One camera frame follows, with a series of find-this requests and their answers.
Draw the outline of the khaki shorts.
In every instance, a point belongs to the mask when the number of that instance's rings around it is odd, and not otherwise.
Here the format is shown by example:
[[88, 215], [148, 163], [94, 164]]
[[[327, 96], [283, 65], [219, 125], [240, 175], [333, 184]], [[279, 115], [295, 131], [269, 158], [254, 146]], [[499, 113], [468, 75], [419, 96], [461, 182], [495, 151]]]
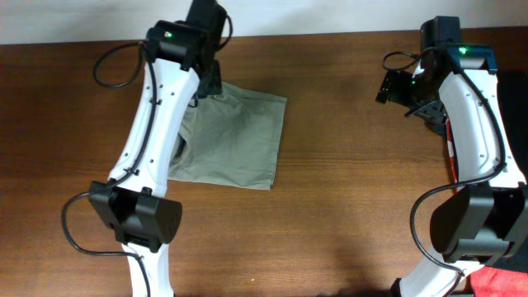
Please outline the khaki shorts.
[[285, 97], [223, 82], [220, 95], [186, 109], [168, 178], [269, 191], [286, 103]]

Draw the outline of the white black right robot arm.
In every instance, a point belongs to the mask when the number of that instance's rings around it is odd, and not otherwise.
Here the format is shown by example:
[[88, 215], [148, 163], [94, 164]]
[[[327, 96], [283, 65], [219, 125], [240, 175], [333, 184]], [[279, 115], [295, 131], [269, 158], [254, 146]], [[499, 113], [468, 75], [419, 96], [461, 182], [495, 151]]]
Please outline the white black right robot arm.
[[527, 74], [498, 68], [488, 45], [466, 43], [456, 16], [421, 26], [421, 50], [387, 68], [377, 94], [446, 139], [451, 198], [430, 219], [431, 246], [393, 296], [450, 296], [487, 266], [526, 271]]

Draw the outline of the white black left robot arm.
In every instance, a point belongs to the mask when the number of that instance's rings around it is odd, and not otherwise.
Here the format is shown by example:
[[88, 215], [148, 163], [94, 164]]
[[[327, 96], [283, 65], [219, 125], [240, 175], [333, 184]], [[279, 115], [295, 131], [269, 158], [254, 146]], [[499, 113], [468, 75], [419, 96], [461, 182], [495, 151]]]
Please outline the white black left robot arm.
[[125, 147], [88, 200], [127, 257], [134, 296], [172, 296], [168, 250], [182, 218], [166, 199], [169, 163], [191, 100], [222, 91], [215, 54], [225, 43], [226, 10], [194, 0], [183, 21], [158, 21], [138, 42], [144, 86]]

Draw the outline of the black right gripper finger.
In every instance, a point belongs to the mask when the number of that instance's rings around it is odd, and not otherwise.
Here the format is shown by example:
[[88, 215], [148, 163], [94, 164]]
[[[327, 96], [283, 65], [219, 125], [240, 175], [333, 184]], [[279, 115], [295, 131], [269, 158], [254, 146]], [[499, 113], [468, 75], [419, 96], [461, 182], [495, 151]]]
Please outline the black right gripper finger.
[[440, 136], [446, 136], [448, 116], [441, 102], [430, 102], [425, 106], [411, 108], [404, 116], [417, 116], [424, 120], [424, 124], [429, 130]]
[[391, 74], [386, 73], [384, 79], [379, 87], [379, 91], [376, 95], [375, 101], [381, 104], [385, 104], [391, 94]]

